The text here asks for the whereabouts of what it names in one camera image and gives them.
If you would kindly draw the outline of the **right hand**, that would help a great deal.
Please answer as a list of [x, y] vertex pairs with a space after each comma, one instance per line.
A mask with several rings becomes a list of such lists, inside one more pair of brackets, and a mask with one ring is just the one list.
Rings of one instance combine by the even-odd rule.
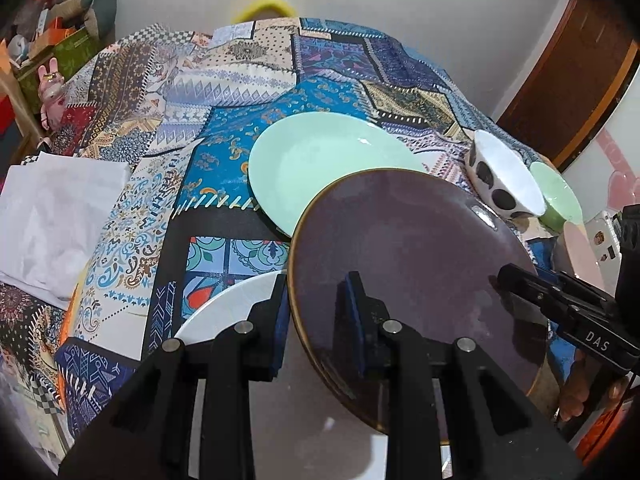
[[[568, 422], [584, 411], [584, 403], [589, 398], [591, 382], [587, 377], [587, 365], [597, 364], [597, 361], [587, 356], [585, 352], [577, 349], [574, 354], [574, 362], [570, 368], [570, 374], [562, 385], [559, 394], [559, 418]], [[629, 378], [625, 376], [618, 382], [613, 382], [608, 389], [605, 409], [611, 411], [618, 402], [623, 399], [625, 390], [629, 384]]]

